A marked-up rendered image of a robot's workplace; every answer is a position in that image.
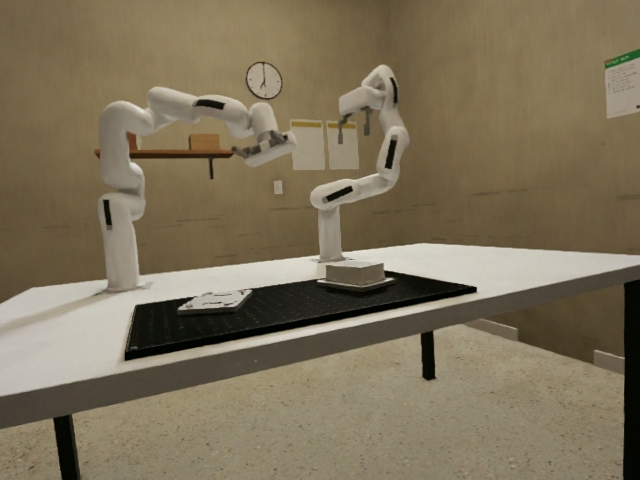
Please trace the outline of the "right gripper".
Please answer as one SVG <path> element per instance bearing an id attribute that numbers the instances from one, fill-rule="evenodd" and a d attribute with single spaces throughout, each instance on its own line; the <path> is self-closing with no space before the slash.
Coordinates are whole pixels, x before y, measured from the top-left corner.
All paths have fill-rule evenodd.
<path id="1" fill-rule="evenodd" d="M 298 149 L 296 138 L 290 131 L 279 133 L 281 137 L 273 129 L 268 132 L 272 139 L 242 150 L 233 146 L 232 152 L 242 156 L 249 166 L 256 167 Z"/>

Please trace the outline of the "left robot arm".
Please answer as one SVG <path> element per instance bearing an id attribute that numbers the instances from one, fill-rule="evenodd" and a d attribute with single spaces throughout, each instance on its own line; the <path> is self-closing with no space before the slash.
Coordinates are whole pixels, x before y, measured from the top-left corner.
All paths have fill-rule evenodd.
<path id="1" fill-rule="evenodd" d="M 398 113 L 399 87 L 391 69 L 377 67 L 361 84 L 374 90 L 374 104 L 370 109 L 381 110 L 378 121 L 385 134 L 377 162 L 377 174 L 357 180 L 343 179 L 316 187 L 310 195 L 312 205 L 318 208 L 320 257 L 317 261 L 338 261 L 342 256 L 340 232 L 340 205 L 384 193 L 398 180 L 398 166 L 403 150 L 409 145 L 409 136 Z M 382 91 L 384 88 L 386 91 Z M 406 145 L 406 146 L 405 146 Z"/>

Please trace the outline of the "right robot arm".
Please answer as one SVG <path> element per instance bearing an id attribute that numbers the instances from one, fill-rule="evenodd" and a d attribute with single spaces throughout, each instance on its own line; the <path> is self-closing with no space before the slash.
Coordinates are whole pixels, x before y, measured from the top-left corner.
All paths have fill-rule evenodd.
<path id="1" fill-rule="evenodd" d="M 101 180 L 109 187 L 119 188 L 118 192 L 104 194 L 97 202 L 108 281 L 103 292 L 145 286 L 139 278 L 131 222 L 144 213 L 145 182 L 140 167 L 130 162 L 126 131 L 148 136 L 177 120 L 196 124 L 202 117 L 211 117 L 225 121 L 234 138 L 242 139 L 255 133 L 258 144 L 271 138 L 268 130 L 280 133 L 272 108 L 265 102 L 252 105 L 248 112 L 242 103 L 231 98 L 196 97 L 163 87 L 150 89 L 146 101 L 149 108 L 145 110 L 129 102 L 113 102 L 99 118 Z"/>

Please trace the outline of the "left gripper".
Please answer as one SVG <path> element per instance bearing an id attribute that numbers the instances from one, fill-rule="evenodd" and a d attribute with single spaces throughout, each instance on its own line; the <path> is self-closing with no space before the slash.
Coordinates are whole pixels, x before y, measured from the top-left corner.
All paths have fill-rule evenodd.
<path id="1" fill-rule="evenodd" d="M 343 144 L 343 134 L 341 125 L 347 124 L 347 118 L 352 117 L 359 111 L 365 111 L 366 124 L 364 124 L 364 135 L 370 135 L 369 115 L 373 113 L 370 107 L 374 103 L 373 88 L 369 86 L 361 86 L 357 89 L 341 96 L 339 98 L 339 113 L 343 115 L 344 120 L 338 121 L 338 144 Z M 368 105 L 368 106 L 367 106 Z M 361 109 L 360 109 L 361 108 Z M 349 114 L 350 113 L 350 114 Z"/>

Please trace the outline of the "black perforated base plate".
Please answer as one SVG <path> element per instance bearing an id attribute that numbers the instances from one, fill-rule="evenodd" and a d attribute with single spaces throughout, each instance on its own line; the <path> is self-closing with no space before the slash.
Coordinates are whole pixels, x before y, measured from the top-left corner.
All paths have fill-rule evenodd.
<path id="1" fill-rule="evenodd" d="M 317 286 L 326 278 L 242 290 L 236 312 L 177 315 L 198 296 L 135 304 L 125 361 L 477 292 L 477 286 L 384 270 L 396 283 L 366 292 Z"/>

